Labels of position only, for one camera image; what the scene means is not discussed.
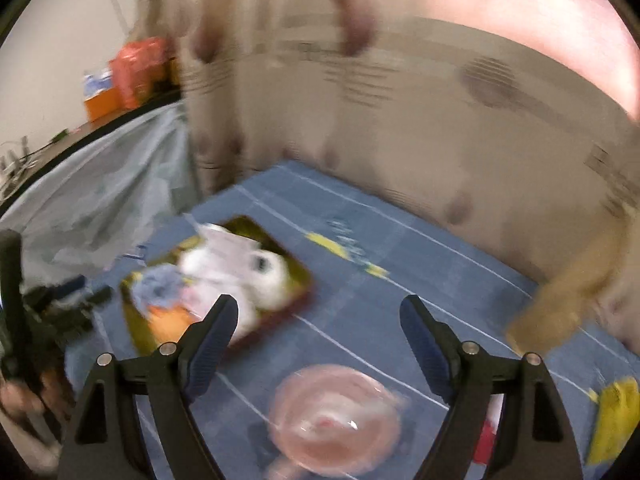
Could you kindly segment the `person's hand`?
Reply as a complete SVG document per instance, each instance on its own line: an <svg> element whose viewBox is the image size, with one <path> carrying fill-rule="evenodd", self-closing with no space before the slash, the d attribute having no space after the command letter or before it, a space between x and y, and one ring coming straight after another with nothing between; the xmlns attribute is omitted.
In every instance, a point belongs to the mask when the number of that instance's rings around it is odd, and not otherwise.
<svg viewBox="0 0 640 480"><path fill-rule="evenodd" d="M21 379L1 376L1 409L21 428L35 432L31 417L49 410L65 425L75 407L74 390L66 376L65 366L58 363L40 374L42 390L34 393Z"/></svg>

